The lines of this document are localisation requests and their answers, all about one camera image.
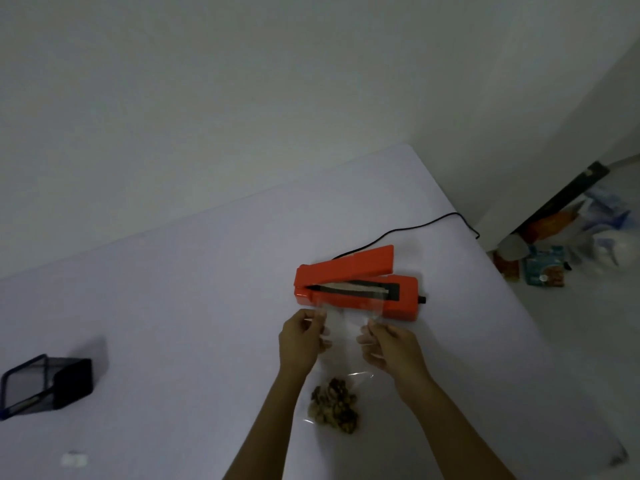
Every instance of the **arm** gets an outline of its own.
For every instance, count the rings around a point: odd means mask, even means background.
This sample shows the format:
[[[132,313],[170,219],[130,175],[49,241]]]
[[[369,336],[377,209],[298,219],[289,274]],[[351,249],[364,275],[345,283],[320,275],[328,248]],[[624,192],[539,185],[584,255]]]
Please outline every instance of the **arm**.
[[[447,480],[513,480],[515,477],[434,382],[412,332],[370,322],[358,338],[364,359],[388,372],[416,416]]]
[[[280,371],[236,459],[223,480],[280,479],[287,456],[293,411],[318,353],[326,314],[300,310],[280,332]]]

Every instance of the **clear plastic bag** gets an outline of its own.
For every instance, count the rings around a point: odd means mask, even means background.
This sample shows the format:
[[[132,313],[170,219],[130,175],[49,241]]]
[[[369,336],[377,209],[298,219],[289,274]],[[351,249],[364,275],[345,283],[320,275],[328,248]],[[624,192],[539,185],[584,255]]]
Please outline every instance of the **clear plastic bag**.
[[[327,303],[323,336],[331,346],[318,356],[300,394],[297,416],[307,423],[352,434],[360,424],[358,404],[363,386],[373,379],[375,367],[362,357],[356,338],[370,319],[382,316],[384,290],[372,287],[361,298],[363,309],[338,308]]]

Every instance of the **hand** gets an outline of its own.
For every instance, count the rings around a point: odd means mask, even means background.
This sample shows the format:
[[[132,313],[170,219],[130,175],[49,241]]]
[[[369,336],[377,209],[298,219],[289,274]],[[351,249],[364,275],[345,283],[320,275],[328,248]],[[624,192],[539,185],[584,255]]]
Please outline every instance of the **hand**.
[[[298,310],[284,322],[278,336],[280,372],[304,380],[316,363],[319,353],[331,346],[320,337],[324,332],[324,310]]]
[[[362,345],[362,357],[393,377],[400,398],[411,407],[435,384],[418,339],[409,330],[372,320],[361,330],[363,335],[357,341]]]

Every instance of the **black power cord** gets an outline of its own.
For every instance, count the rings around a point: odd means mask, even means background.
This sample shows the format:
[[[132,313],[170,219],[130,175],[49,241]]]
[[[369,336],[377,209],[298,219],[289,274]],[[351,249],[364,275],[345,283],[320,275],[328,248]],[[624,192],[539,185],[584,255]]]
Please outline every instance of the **black power cord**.
[[[392,232],[398,232],[398,231],[401,231],[401,230],[420,229],[420,227],[426,227],[426,226],[429,226],[429,225],[431,225],[431,224],[435,224],[436,222],[441,221],[441,220],[443,220],[445,217],[449,217],[449,216],[460,216],[460,218],[464,221],[464,223],[467,225],[467,227],[469,227],[469,229],[471,229],[471,231],[473,231],[473,233],[475,233],[475,234],[476,234],[476,239],[478,239],[478,238],[480,237],[480,233],[479,233],[478,231],[476,231],[473,227],[471,227],[471,226],[469,225],[469,223],[467,222],[467,220],[465,219],[465,217],[464,217],[462,214],[460,214],[459,212],[450,212],[450,213],[448,213],[448,214],[444,214],[443,216],[438,217],[437,219],[432,220],[431,222],[427,222],[427,224],[420,224],[419,226],[413,226],[413,227],[402,227],[402,228],[400,228],[400,229],[392,229],[392,230],[390,230],[390,231],[387,231],[386,233],[382,234],[379,238],[377,238],[375,241],[370,242],[370,243],[368,243],[367,245],[365,245],[365,246],[363,246],[363,247],[361,247],[361,248],[354,249],[354,250],[352,250],[352,251],[347,251],[347,252],[345,252],[345,253],[342,253],[342,254],[340,254],[340,255],[336,256],[336,257],[335,257],[335,258],[333,258],[333,259],[340,259],[340,258],[343,258],[343,257],[345,257],[345,256],[349,255],[349,254],[357,253],[357,252],[359,252],[359,251],[362,251],[362,250],[365,250],[365,249],[367,249],[367,248],[370,248],[370,247],[372,247],[376,242],[378,242],[380,239],[382,239],[384,236],[389,235],[389,234],[391,234]]]

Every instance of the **orange heat sealer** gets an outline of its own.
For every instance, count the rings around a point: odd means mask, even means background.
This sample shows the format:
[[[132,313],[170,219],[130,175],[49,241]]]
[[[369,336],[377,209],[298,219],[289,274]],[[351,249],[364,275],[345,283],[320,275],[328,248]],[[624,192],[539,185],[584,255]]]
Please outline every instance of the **orange heat sealer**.
[[[379,309],[382,301],[384,317],[412,322],[417,318],[418,304],[426,303],[426,298],[418,294],[418,279],[391,274],[393,271],[394,247],[383,246],[331,261],[303,264],[296,272],[294,292],[298,303],[306,306],[328,303],[366,310]]]

